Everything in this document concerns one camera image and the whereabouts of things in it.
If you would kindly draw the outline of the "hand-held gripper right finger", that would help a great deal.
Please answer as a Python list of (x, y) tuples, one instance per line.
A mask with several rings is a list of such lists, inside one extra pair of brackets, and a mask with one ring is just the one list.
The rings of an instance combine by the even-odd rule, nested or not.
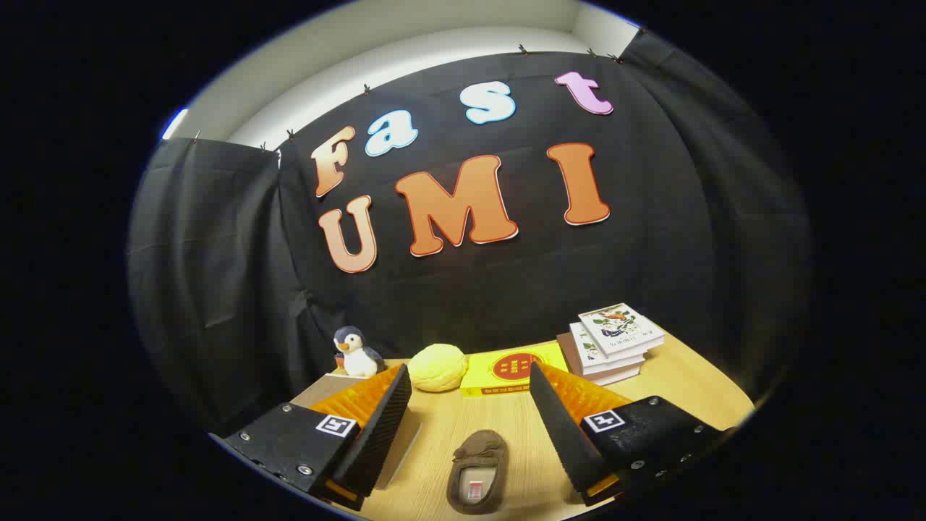
[(550, 364), (530, 364), (530, 396), (588, 507), (631, 501), (720, 445), (723, 430), (661, 396), (631, 400)]

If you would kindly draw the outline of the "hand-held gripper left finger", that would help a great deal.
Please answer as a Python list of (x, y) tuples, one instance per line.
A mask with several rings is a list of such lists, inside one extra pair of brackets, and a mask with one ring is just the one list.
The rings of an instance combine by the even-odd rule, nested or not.
[(224, 448), (299, 494), (358, 511), (411, 396), (407, 366), (399, 364), (308, 407), (281, 403), (225, 436)]

